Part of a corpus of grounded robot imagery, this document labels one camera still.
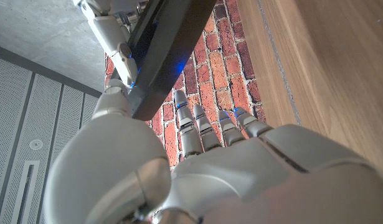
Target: perforated metal panel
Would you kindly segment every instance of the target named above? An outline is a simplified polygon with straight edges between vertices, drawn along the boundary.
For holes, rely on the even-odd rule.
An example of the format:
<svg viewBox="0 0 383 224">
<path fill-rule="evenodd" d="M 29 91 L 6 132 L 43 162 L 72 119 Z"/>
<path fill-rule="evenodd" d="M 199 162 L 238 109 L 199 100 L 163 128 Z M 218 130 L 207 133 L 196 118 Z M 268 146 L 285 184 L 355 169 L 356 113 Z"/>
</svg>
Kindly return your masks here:
<svg viewBox="0 0 383 224">
<path fill-rule="evenodd" d="M 86 94 L 85 96 L 85 105 L 83 106 L 83 118 L 82 126 L 85 125 L 90 118 L 92 118 L 94 108 L 96 107 L 98 98 Z"/>
<path fill-rule="evenodd" d="M 32 72 L 0 59 L 0 193 Z"/>
<path fill-rule="evenodd" d="M 64 146 L 79 130 L 82 100 L 83 93 L 81 91 L 64 86 L 50 167 Z"/>
<path fill-rule="evenodd" d="M 60 89 L 61 84 L 59 82 L 36 75 L 2 205 L 0 223 L 10 223 L 14 207 L 17 203 L 20 203 L 17 200 L 17 193 L 25 161 L 40 162 L 34 193 L 27 196 L 27 200 L 32 200 L 31 207 L 28 214 L 23 214 L 27 216 L 26 220 L 28 223 L 36 222 L 59 103 Z M 38 150 L 30 148 L 30 142 L 34 139 L 40 139 L 43 142 L 42 148 Z"/>
</svg>

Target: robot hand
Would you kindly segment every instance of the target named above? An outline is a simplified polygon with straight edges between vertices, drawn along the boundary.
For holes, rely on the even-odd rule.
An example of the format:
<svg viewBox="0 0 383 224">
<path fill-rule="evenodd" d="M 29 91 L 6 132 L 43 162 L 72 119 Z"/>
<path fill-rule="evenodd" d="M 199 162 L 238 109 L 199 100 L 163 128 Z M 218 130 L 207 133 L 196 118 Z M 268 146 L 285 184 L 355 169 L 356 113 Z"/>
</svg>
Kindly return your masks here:
<svg viewBox="0 0 383 224">
<path fill-rule="evenodd" d="M 196 127 L 177 91 L 185 160 L 171 172 L 161 141 L 130 118 L 126 97 L 124 84 L 110 80 L 56 159 L 46 223 L 149 223 L 159 207 L 154 223 L 383 223 L 383 178 L 330 139 L 292 124 L 273 129 L 236 108 L 249 138 L 221 111 L 222 147 L 201 106 Z"/>
<path fill-rule="evenodd" d="M 198 132 L 194 126 L 194 119 L 187 105 L 187 98 L 184 92 L 181 90 L 176 91 L 174 93 L 174 100 L 177 114 L 179 116 L 182 150 L 184 151 L 185 159 L 191 155 L 203 153 L 202 148 L 204 148 L 205 152 L 207 152 L 215 147 L 222 147 L 201 105 L 194 106 L 195 119 L 199 130 Z M 258 137 L 265 131 L 272 129 L 269 125 L 259 121 L 257 118 L 247 113 L 243 108 L 236 108 L 234 110 L 234 115 L 239 121 L 241 127 L 246 130 L 248 136 L 251 138 Z M 219 122 L 222 126 L 226 146 L 231 146 L 239 141 L 245 140 L 244 136 L 237 129 L 225 111 L 219 111 Z"/>
<path fill-rule="evenodd" d="M 202 107 L 197 131 L 185 94 L 174 99 L 185 160 L 155 223 L 383 223 L 383 178 L 344 146 L 236 108 L 249 138 L 220 111 L 222 147 Z"/>
</svg>

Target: wooden panel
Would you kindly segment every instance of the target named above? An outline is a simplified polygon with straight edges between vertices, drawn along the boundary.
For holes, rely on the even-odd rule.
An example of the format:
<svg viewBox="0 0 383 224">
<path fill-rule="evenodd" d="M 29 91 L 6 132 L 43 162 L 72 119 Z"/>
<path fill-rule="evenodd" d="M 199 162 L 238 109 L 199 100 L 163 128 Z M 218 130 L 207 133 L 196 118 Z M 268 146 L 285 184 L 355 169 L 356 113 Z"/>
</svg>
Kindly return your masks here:
<svg viewBox="0 0 383 224">
<path fill-rule="evenodd" d="M 301 124 L 383 169 L 383 0 L 243 0 L 238 1 L 243 25 L 262 20 L 258 9 L 241 10 L 259 2 Z M 259 39 L 267 35 L 264 29 L 250 26 L 244 26 L 244 32 Z M 251 56 L 254 47 L 249 48 Z M 262 66 L 272 57 L 266 54 L 252 61 Z M 270 97 L 262 94 L 264 110 L 265 102 L 273 100 Z"/>
<path fill-rule="evenodd" d="M 237 1 L 266 122 L 278 127 L 296 124 L 277 61 L 256 1 Z"/>
</svg>

